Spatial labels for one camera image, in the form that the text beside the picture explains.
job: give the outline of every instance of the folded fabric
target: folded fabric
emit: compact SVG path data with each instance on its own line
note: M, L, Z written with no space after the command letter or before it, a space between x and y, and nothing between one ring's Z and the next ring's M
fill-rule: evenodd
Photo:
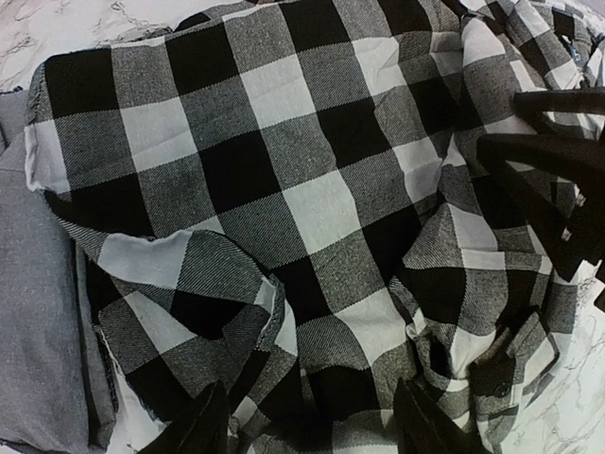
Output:
M26 100L0 96L0 444L101 452L114 424L109 384L69 236L26 187Z
M475 141L533 132L516 91L602 84L603 43L549 1L446 3L243 2L38 68L28 185L156 417L221 381L227 452L394 453L415 377L497 452L549 383L577 289ZM518 169L569 210L572 184Z

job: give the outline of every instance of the white marble table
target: white marble table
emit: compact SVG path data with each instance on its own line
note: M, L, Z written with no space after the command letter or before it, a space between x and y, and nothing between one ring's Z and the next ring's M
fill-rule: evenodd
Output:
M212 4L232 1L0 0L0 90L26 88L36 66L51 55L174 27ZM583 1L605 10L605 0ZM592 20L605 30L605 20L596 15ZM602 290L591 281L593 272L591 267L581 272L582 299L562 371L523 413L507 454L605 454L605 314L593 307ZM110 454L131 454L159 433L125 383L121 389ZM0 454L9 452L0 447Z

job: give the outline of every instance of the shirt button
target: shirt button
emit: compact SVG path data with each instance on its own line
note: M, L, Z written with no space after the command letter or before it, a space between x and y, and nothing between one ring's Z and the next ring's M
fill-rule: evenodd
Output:
M493 395L499 398L506 397L510 394L510 388L510 383L500 383L495 387L495 390L493 390Z

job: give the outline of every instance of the flannel shirt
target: flannel shirt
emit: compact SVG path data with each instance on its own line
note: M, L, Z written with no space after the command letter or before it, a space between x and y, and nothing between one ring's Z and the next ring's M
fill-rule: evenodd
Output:
M221 380L229 452L395 453L400 378L498 452L577 287L475 140L534 131L515 92L602 85L603 42L550 0L261 3L35 73L27 183L89 258L99 333L163 421Z

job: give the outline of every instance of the folded gray cloth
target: folded gray cloth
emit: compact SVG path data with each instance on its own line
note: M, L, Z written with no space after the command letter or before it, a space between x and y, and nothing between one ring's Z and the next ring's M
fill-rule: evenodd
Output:
M115 408L70 240L26 188L26 99L0 96L0 444L100 452Z

